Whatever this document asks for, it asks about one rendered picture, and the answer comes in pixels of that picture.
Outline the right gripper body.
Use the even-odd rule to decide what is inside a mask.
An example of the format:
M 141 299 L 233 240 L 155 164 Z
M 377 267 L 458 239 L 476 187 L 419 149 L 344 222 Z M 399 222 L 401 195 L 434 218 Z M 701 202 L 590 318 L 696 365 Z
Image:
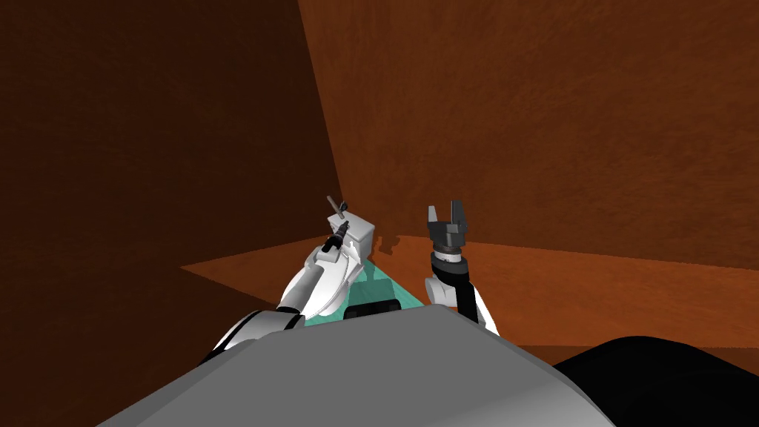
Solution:
M 430 240 L 437 246 L 463 247 L 465 245 L 468 224 L 464 220 L 458 222 L 427 222 L 426 227 L 429 230 Z

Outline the teal floor mat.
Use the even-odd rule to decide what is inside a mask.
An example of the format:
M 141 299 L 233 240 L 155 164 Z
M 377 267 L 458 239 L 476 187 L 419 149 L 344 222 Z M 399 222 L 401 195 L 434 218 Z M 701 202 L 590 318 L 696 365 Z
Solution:
M 423 303 L 412 296 L 407 289 L 403 288 L 398 282 L 393 281 L 392 278 L 378 269 L 373 263 L 366 261 L 363 263 L 362 273 L 348 289 L 347 296 L 341 306 L 329 315 L 320 314 L 306 320 L 305 326 L 343 321 L 345 312 L 349 306 L 389 299 L 397 299 L 401 309 L 423 306 Z

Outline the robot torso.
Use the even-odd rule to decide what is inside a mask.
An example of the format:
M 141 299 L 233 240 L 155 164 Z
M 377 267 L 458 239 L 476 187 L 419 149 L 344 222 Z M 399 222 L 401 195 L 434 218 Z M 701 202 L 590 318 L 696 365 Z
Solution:
M 571 380 L 441 305 L 246 340 L 97 427 L 614 427 Z

